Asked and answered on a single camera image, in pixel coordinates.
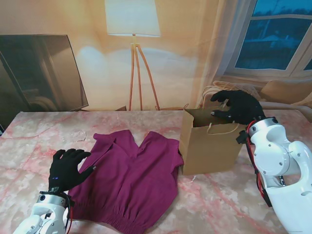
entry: table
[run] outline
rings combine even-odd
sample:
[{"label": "table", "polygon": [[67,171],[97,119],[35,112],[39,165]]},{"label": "table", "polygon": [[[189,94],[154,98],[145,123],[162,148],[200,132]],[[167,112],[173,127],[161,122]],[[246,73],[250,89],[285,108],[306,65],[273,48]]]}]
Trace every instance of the table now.
[{"label": "table", "polygon": [[[267,110],[290,141],[312,149],[312,126],[295,110]],[[130,129],[137,144],[149,131],[179,139],[181,111],[19,113],[0,137],[0,234],[11,234],[48,187],[58,149],[91,150],[94,133]],[[179,195],[151,234],[285,234],[255,184],[245,147],[231,171],[179,176]],[[72,234],[116,234],[106,224],[75,221]]]}]

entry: brown paper bag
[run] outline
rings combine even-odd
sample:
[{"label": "brown paper bag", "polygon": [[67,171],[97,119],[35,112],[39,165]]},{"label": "brown paper bag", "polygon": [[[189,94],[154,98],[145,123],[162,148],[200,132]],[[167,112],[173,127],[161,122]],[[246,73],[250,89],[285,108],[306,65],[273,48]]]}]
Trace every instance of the brown paper bag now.
[{"label": "brown paper bag", "polygon": [[179,150],[184,160],[183,175],[230,170],[242,147],[236,141],[245,125],[211,116],[206,109],[184,109]]}]

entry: magenta blouse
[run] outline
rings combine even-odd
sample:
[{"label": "magenta blouse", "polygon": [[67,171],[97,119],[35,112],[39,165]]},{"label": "magenta blouse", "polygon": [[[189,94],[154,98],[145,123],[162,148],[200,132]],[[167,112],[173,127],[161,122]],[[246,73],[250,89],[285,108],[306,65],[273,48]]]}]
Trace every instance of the magenta blouse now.
[{"label": "magenta blouse", "polygon": [[124,234],[143,234],[177,195],[179,142],[149,132],[140,146],[129,130],[94,134],[96,143],[80,172],[95,171],[69,191],[74,219],[108,223]]}]

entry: white lamp shade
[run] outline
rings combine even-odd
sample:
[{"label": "white lamp shade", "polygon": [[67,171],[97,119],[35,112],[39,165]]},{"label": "white lamp shade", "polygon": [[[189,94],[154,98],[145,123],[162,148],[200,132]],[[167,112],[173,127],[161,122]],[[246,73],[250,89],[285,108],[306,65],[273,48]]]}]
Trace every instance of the white lamp shade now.
[{"label": "white lamp shade", "polygon": [[109,35],[160,37],[154,0],[105,0]]}]

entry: red cable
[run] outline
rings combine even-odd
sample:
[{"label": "red cable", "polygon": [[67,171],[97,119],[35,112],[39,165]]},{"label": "red cable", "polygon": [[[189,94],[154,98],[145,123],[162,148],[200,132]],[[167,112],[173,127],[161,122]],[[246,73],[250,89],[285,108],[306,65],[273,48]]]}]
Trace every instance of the red cable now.
[{"label": "red cable", "polygon": [[73,207],[70,208],[70,225],[67,234],[69,234],[70,228],[72,227],[72,223],[73,223]]},{"label": "red cable", "polygon": [[[250,128],[254,123],[255,123],[255,120],[252,121],[250,124],[248,124],[248,126],[247,126],[247,133],[249,133],[249,128]],[[248,144],[248,147],[249,147],[250,152],[251,152],[251,154],[252,154],[252,163],[254,164],[254,166],[255,166],[256,169],[257,169],[257,166],[256,166],[255,163],[254,163],[254,154],[253,154],[252,149],[251,149],[251,142],[250,142],[249,137],[247,138],[247,144]],[[264,193],[263,193],[263,191],[262,191],[263,185],[262,185],[262,182],[261,182],[261,179],[260,179],[260,175],[258,175],[257,185],[258,185],[258,187],[259,187],[259,191],[260,191],[261,196],[264,197]]]}]

